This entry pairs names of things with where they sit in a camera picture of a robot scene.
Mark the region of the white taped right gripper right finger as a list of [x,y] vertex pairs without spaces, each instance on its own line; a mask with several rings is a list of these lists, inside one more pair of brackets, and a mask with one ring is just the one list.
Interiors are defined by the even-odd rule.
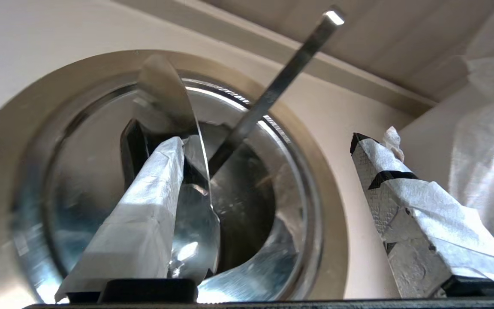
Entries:
[[494,297],[494,237],[477,210],[376,139],[353,133],[349,153],[401,297]]

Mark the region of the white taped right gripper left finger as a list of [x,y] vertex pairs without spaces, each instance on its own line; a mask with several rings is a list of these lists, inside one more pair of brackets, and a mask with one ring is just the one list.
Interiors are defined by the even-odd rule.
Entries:
[[184,143],[172,137],[147,159],[63,280],[55,301],[69,293],[101,292],[115,279],[166,278],[183,178]]

